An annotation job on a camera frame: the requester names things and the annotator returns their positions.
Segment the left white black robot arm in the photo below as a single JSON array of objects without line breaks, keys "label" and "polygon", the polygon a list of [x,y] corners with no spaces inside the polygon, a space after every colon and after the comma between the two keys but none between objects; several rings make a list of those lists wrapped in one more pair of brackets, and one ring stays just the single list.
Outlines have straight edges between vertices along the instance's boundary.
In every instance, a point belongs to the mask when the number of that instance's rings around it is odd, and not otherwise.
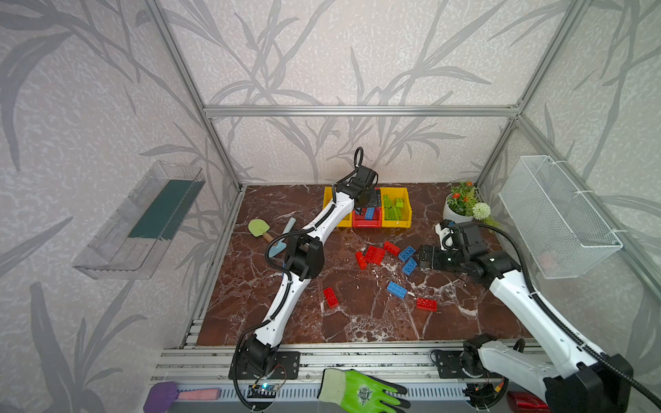
[{"label": "left white black robot arm", "polygon": [[229,376],[240,378],[243,370],[258,378],[275,369],[277,350],[301,294],[325,265],[325,242],[338,224],[356,208],[366,208],[375,192],[378,173],[361,165],[332,186],[332,199],[307,225],[280,235],[270,242],[286,241],[284,263],[271,268],[282,271],[282,282],[263,321],[241,333],[232,358]]}]

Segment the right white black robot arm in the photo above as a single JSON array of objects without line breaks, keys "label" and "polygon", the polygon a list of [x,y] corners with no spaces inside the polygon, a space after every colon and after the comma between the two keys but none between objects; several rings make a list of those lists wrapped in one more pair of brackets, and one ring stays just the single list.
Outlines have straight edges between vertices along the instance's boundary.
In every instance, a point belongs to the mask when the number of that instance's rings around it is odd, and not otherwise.
[{"label": "right white black robot arm", "polygon": [[460,364],[480,378],[489,373],[517,383],[553,412],[625,412],[636,390],[655,406],[660,398],[635,380],[633,367],[619,354],[609,356],[573,327],[535,289],[522,255],[493,251],[483,240],[483,225],[440,224],[438,245],[414,254],[422,268],[466,275],[505,304],[542,346],[546,362],[510,348],[488,334],[466,340]]}]

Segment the right yellow bin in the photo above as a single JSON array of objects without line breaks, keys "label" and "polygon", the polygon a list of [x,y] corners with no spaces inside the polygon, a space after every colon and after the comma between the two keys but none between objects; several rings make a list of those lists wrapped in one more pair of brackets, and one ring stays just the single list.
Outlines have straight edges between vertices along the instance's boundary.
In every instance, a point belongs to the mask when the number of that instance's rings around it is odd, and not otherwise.
[{"label": "right yellow bin", "polygon": [[380,189],[382,218],[384,228],[410,228],[412,209],[407,188]]}]

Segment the red middle bin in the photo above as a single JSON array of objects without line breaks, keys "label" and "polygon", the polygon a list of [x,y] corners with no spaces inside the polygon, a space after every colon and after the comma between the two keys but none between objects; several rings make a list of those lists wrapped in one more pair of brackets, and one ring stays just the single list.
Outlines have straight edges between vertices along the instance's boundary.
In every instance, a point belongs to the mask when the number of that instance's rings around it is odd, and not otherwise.
[{"label": "red middle bin", "polygon": [[352,226],[354,228],[380,228],[382,217],[382,203],[380,188],[374,189],[366,208],[359,208],[352,213]]}]

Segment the red lego top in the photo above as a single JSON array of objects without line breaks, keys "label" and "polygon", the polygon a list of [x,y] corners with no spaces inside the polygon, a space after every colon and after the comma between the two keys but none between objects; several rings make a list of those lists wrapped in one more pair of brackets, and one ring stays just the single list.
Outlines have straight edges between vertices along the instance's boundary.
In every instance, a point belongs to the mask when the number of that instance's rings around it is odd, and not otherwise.
[{"label": "red lego top", "polygon": [[401,249],[395,244],[392,244],[390,242],[385,242],[383,244],[383,248],[385,251],[387,251],[389,254],[393,256],[399,256],[399,254],[401,253]]}]

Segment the white potted flower plant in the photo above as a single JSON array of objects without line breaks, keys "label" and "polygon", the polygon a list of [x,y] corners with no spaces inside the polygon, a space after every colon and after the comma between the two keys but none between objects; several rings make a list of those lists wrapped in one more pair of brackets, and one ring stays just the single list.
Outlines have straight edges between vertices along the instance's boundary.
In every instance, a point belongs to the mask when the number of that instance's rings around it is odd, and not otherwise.
[{"label": "white potted flower plant", "polygon": [[499,227],[491,207],[482,201],[473,182],[459,182],[451,188],[443,207],[443,219],[456,224],[478,220]]}]

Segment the red lego center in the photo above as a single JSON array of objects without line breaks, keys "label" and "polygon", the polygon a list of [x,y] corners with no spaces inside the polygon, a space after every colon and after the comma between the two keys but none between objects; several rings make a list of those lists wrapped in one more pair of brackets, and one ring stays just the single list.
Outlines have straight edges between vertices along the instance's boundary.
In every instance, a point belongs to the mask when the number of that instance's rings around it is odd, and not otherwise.
[{"label": "red lego center", "polygon": [[365,252],[365,260],[367,263],[373,263],[375,265],[381,265],[386,251],[382,248],[370,245]]}]

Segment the red lego front right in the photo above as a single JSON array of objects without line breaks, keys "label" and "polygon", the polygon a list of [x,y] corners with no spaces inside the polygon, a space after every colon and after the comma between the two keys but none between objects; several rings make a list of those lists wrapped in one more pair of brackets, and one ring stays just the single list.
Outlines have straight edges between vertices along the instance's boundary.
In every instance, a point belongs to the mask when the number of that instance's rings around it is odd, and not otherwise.
[{"label": "red lego front right", "polygon": [[417,298],[416,307],[421,311],[430,311],[435,313],[437,311],[437,302],[431,299]]}]

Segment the red lego upright narrow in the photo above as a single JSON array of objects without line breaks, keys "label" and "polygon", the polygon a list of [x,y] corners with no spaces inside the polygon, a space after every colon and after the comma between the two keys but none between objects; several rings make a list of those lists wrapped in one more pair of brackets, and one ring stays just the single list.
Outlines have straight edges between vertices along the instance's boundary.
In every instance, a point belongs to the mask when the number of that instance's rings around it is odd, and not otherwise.
[{"label": "red lego upright narrow", "polygon": [[359,265],[360,270],[365,270],[367,268],[368,263],[361,251],[356,251],[356,261]]}]

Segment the teal toy trowel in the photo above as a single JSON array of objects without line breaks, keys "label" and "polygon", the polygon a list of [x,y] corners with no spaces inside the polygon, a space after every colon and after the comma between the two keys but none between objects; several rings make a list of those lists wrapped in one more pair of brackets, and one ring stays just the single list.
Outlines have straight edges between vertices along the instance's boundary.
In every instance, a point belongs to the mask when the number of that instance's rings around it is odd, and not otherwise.
[{"label": "teal toy trowel", "polygon": [[[284,228],[283,233],[289,233],[293,228],[296,223],[296,218],[290,218],[289,221],[287,222],[286,227]],[[285,243],[284,239],[281,239],[278,241],[277,244],[274,244],[272,247],[269,249],[269,257],[273,258],[280,254],[282,251],[284,251],[287,247],[287,244]]]}]

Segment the red lego front left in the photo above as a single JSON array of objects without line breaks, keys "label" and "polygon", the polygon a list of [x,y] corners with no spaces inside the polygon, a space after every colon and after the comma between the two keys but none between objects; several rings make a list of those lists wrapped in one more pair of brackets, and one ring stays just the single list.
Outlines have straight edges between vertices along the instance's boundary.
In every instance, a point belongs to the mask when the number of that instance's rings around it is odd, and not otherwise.
[{"label": "red lego front left", "polygon": [[330,309],[335,308],[339,305],[339,301],[332,287],[325,288],[323,290],[323,293],[325,296],[326,304]]}]

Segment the green toy spade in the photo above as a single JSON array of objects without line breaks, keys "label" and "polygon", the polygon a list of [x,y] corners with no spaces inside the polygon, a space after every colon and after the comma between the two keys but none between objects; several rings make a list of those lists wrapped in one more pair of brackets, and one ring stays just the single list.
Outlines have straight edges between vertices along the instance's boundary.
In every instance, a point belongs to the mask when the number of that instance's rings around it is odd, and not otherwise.
[{"label": "green toy spade", "polygon": [[274,240],[270,234],[270,225],[264,220],[251,220],[248,229],[254,237],[263,237],[269,243]]}]

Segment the green work glove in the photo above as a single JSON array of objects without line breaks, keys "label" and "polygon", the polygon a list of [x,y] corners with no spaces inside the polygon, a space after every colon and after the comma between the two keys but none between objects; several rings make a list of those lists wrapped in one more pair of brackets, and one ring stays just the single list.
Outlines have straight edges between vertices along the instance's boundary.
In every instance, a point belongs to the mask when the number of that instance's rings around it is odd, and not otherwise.
[{"label": "green work glove", "polygon": [[405,412],[411,402],[408,390],[354,369],[327,368],[318,394],[320,402],[336,404],[346,412]]}]

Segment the red metallic tool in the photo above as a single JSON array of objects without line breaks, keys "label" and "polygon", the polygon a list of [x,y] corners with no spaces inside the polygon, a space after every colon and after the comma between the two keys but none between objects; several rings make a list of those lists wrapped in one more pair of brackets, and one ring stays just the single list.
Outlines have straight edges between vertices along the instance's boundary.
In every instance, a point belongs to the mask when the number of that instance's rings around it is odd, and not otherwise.
[{"label": "red metallic tool", "polygon": [[514,413],[551,413],[544,401],[529,392],[508,392],[507,403]]}]

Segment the green circuit board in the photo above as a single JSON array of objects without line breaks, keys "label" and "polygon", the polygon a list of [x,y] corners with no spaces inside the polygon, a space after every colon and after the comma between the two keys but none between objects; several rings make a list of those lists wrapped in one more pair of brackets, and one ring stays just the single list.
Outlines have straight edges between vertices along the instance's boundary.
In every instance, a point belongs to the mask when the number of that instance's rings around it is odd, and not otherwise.
[{"label": "green circuit board", "polygon": [[280,386],[274,383],[253,384],[248,386],[248,399],[274,399]]}]

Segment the purple pink brush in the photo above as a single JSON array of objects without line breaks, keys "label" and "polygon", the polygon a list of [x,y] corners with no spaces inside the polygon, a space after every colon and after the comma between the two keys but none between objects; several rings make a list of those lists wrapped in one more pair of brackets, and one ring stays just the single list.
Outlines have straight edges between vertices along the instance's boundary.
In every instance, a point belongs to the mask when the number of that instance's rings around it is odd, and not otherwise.
[{"label": "purple pink brush", "polygon": [[219,388],[179,390],[173,381],[153,385],[143,405],[144,413],[166,412],[177,401],[214,401],[220,398]]}]

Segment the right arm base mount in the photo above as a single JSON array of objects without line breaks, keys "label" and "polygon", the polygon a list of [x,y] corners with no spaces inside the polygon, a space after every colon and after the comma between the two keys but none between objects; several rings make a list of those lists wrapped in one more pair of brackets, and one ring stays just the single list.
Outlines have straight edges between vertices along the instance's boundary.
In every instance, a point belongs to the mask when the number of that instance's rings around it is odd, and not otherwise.
[{"label": "right arm base mount", "polygon": [[430,351],[430,361],[440,379],[495,381],[504,378],[481,367],[466,367],[462,350],[433,349]]}]

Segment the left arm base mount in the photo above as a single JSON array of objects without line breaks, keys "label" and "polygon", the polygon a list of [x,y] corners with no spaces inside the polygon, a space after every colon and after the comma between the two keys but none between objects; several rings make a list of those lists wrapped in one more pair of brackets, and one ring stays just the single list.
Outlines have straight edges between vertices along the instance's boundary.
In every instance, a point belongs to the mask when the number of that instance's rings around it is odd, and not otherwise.
[{"label": "left arm base mount", "polygon": [[228,376],[230,380],[296,380],[300,366],[301,353],[297,351],[278,351],[268,354],[264,360],[257,356],[248,356],[246,352],[239,352],[232,359]]}]

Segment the clear plastic wall shelf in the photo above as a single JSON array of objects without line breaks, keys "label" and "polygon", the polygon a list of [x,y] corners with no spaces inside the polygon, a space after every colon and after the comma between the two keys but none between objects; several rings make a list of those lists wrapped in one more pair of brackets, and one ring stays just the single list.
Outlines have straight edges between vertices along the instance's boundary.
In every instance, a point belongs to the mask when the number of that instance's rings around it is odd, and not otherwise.
[{"label": "clear plastic wall shelf", "polygon": [[73,268],[93,280],[148,280],[201,193],[201,167],[155,162]]}]

